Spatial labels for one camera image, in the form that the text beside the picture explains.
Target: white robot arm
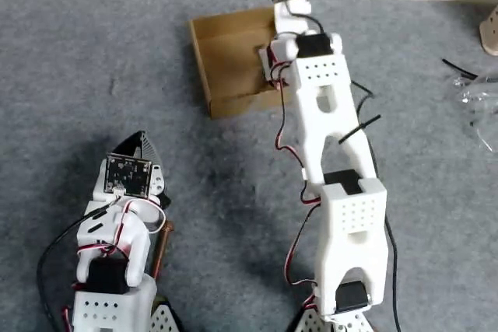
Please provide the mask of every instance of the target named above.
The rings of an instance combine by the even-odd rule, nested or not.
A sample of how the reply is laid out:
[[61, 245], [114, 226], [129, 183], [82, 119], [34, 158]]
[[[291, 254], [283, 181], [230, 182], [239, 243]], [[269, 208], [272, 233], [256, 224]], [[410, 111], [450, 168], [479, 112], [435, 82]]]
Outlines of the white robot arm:
[[[277, 34], [259, 54], [266, 79], [278, 81], [280, 89], [285, 82], [293, 94], [303, 178], [321, 201], [314, 303], [324, 323], [344, 326], [348, 332], [369, 331], [363, 311], [383, 301], [388, 244], [387, 191], [377, 178], [363, 131], [368, 123], [361, 124], [355, 110], [340, 36], [326, 34], [321, 25], [320, 32], [308, 28], [307, 0], [273, 1]], [[327, 137], [338, 141], [352, 169], [324, 173], [321, 158]]]
[[[47, 254], [73, 227], [78, 227], [78, 283], [74, 284], [72, 323], [67, 306], [63, 313], [66, 332], [179, 331], [167, 301], [155, 302], [155, 278], [145, 271], [150, 235], [170, 230], [163, 211], [169, 203], [160, 159], [144, 131], [107, 154], [84, 216], [52, 242], [38, 264], [40, 297], [54, 331], [59, 329], [47, 303], [42, 270]], [[150, 229], [156, 222], [160, 222], [159, 228]], [[154, 277], [167, 233], [162, 237]], [[159, 305], [151, 320], [153, 303]]]

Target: red wire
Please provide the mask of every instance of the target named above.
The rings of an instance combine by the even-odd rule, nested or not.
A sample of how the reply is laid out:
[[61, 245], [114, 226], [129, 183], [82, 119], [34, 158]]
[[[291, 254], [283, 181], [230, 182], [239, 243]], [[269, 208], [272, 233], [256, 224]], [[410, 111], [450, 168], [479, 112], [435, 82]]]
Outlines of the red wire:
[[[277, 64], [285, 64], [285, 63], [289, 63], [288, 61], [284, 61], [284, 62], [279, 62]], [[283, 90], [282, 90], [282, 87], [283, 87], [283, 80], [282, 80], [282, 71], [286, 68], [288, 68], [289, 65], [285, 65], [285, 66], [282, 66], [279, 70], [279, 78], [277, 79], [277, 83], [279, 84], [279, 88], [280, 88], [280, 100], [282, 101], [282, 124], [280, 125], [280, 129], [279, 131], [277, 132], [277, 135], [275, 137], [275, 148], [277, 149], [277, 151], [281, 151], [282, 149], [286, 149], [287, 151], [291, 152], [292, 155], [294, 156], [294, 158], [297, 160], [297, 162], [300, 164], [301, 166], [301, 169], [304, 168], [304, 164], [303, 164], [303, 161], [301, 160], [301, 158], [299, 157], [299, 155], [297, 154], [297, 151], [289, 146], [289, 145], [281, 145], [280, 142], [282, 140], [282, 134], [283, 134], [283, 129], [284, 127], [286, 126], [286, 102], [284, 100], [284, 97], [283, 97]], [[304, 181], [304, 187], [303, 189], [301, 190], [301, 193], [300, 193], [300, 200], [303, 204], [316, 204], [318, 202], [320, 202], [320, 197], [315, 197], [315, 198], [311, 198], [311, 199], [305, 199], [304, 198], [304, 193], [306, 192], [306, 189], [307, 189], [307, 181], [305, 180]]]
[[318, 312], [318, 306], [316, 306], [314, 303], [310, 303], [309, 305], [306, 305], [304, 307], [305, 310], [309, 310], [309, 309], [314, 309], [316, 312]]
[[299, 242], [299, 238], [301, 237], [301, 233], [303, 232], [304, 226], [306, 225], [306, 222], [308, 221], [308, 219], [311, 217], [311, 214], [313, 214], [313, 211], [316, 208], [318, 208], [319, 206], [320, 206], [320, 204], [316, 204], [306, 214], [306, 218], [304, 219], [303, 224], [301, 225], [299, 232], [297, 233], [296, 238], [294, 239], [293, 244], [290, 246], [289, 252], [287, 253], [286, 262], [284, 263], [284, 267], [283, 267], [283, 274], [286, 278], [287, 283], [289, 283], [290, 285], [300, 285], [303, 283], [317, 284], [317, 282], [315, 280], [312, 280], [312, 279], [302, 279], [302, 280], [298, 280], [298, 281], [291, 281], [289, 273], [290, 273], [290, 264], [292, 263], [292, 260], [294, 257], [294, 252], [296, 251], [296, 247], [297, 247], [297, 244]]
[[62, 308], [62, 321], [64, 322], [65, 332], [72, 332], [71, 322], [69, 321], [69, 306]]

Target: cardboard box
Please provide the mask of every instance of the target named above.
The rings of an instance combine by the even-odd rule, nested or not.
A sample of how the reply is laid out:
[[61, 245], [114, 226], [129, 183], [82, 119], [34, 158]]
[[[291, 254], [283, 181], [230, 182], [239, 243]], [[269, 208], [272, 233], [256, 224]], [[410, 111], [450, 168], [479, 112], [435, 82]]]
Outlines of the cardboard box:
[[[252, 9], [190, 21], [192, 43], [211, 118], [280, 105], [263, 76], [258, 49], [275, 36], [273, 9]], [[287, 100], [288, 89], [284, 89]]]

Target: perforated bracket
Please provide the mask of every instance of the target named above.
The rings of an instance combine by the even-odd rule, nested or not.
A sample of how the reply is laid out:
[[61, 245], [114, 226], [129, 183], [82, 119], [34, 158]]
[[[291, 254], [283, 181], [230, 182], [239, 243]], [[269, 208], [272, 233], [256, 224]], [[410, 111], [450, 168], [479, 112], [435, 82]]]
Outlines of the perforated bracket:
[[362, 313], [339, 314], [324, 322], [314, 309], [305, 310], [295, 332], [375, 332]]
[[488, 54], [498, 56], [498, 6], [481, 22], [479, 30], [484, 50]]
[[159, 305], [150, 318], [149, 332], [179, 332], [177, 323], [167, 305]]

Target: gray carpet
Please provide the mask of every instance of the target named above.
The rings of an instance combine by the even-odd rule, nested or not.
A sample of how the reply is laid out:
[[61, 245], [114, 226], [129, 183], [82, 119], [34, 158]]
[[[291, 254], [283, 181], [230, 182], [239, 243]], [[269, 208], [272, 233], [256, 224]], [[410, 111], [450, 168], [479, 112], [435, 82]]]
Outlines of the gray carpet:
[[[480, 72], [479, 22], [491, 7], [312, 0], [342, 35], [351, 75], [378, 93], [363, 115], [388, 188], [399, 246], [404, 332], [495, 330], [496, 157], [448, 99], [447, 57]], [[300, 171], [273, 148], [278, 108], [208, 119], [186, 22], [269, 0], [0, 0], [0, 330], [49, 331], [35, 287], [43, 248], [82, 213], [105, 152], [146, 129], [165, 163], [171, 238], [160, 292], [187, 330], [282, 331], [308, 289], [282, 278], [305, 215]], [[296, 117], [286, 141], [294, 144]], [[345, 166], [328, 144], [326, 171]], [[294, 261], [312, 273], [316, 214]], [[74, 237], [47, 266], [56, 310], [71, 303]], [[393, 331], [391, 270], [368, 313]]]

